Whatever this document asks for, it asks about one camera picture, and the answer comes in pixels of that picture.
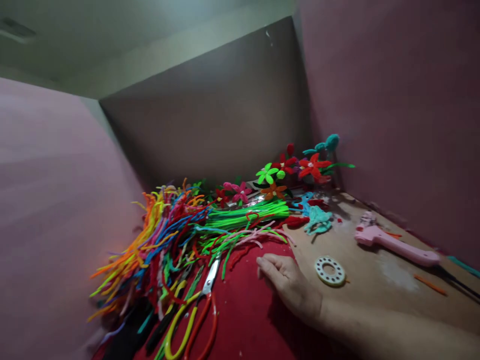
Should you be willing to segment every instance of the ceiling vent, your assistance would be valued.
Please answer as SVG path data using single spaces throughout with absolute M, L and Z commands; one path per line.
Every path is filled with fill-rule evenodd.
M 9 17 L 4 17 L 0 21 L 0 36 L 20 44 L 28 44 L 35 40 L 37 33 Z

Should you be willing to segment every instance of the orange scissor handle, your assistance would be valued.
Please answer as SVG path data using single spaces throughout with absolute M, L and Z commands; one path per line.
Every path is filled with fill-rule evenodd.
M 207 358 L 209 355 L 210 350 L 212 349 L 212 346 L 215 341 L 215 335 L 217 334 L 217 326 L 219 323 L 219 316 L 217 313 L 217 303 L 215 302 L 215 294 L 212 292 L 209 292 L 206 295 L 206 304 L 205 307 L 203 308 L 203 311 L 201 312 L 200 318 L 195 324 L 195 327 L 193 328 L 190 338 L 188 339 L 188 343 L 186 344 L 186 349 L 185 349 L 185 354 L 183 356 L 183 360 L 189 360 L 190 357 L 190 350 L 192 349 L 192 346 L 194 344 L 195 338 L 197 337 L 197 334 L 199 333 L 200 327 L 202 326 L 205 318 L 207 317 L 207 313 L 209 311 L 209 308 L 213 308 L 213 326 L 211 329 L 210 333 L 210 338 L 208 339 L 208 342 L 206 343 L 205 348 L 203 349 L 203 352 L 201 355 L 198 357 L 199 360 L 204 360 Z

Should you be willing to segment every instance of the wooden table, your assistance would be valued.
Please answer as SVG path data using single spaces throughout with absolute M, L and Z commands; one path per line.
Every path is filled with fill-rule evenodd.
M 292 250 L 301 271 L 325 296 L 430 318 L 480 335 L 480 303 L 427 269 L 382 247 L 360 247 L 354 239 L 355 228 L 360 217 L 369 209 L 347 193 L 334 192 L 327 196 L 327 201 L 335 216 L 328 232 L 316 237 L 308 236 L 302 228 L 291 230 L 284 225 L 284 229 L 296 241 L 297 246 Z M 385 217 L 378 213 L 376 215 L 381 226 L 402 235 L 401 240 L 405 243 L 422 250 L 432 250 Z M 337 217 L 342 219 L 342 223 L 336 220 Z M 321 282 L 314 267 L 319 256 L 336 259 L 345 269 L 350 283 L 333 288 Z M 480 279 L 445 256 L 441 256 L 440 264 L 458 280 L 480 293 Z M 416 280 L 414 274 L 446 290 L 448 296 Z

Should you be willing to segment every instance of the gray wall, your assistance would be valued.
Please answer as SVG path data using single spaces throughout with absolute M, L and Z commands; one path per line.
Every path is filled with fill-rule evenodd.
M 287 143 L 312 144 L 304 71 L 287 17 L 100 104 L 152 186 L 184 177 L 253 180 Z

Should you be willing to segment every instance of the red cloth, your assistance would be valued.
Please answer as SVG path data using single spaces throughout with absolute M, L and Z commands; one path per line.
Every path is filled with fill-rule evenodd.
M 223 261 L 220 264 L 213 284 L 219 312 L 218 329 L 209 359 L 331 359 L 333 354 L 328 338 L 300 322 L 281 300 L 272 294 L 265 282 L 257 279 L 256 258 L 266 253 L 294 257 L 288 245 L 266 242 L 263 243 L 263 249 L 252 248 L 236 263 L 232 271 L 227 268 L 224 281 L 221 280 Z M 206 273 L 204 270 L 198 291 L 203 286 Z M 205 300 L 202 300 L 197 317 L 204 304 Z M 181 321 L 173 337 L 172 351 L 178 349 L 187 322 L 188 319 Z M 190 354 L 191 360 L 196 360 L 203 351 L 211 329 L 212 309 L 195 340 Z M 141 349 L 134 360 L 154 359 L 156 354 L 157 351 L 146 357 L 145 349 Z M 101 349 L 93 359 L 101 360 L 102 356 Z

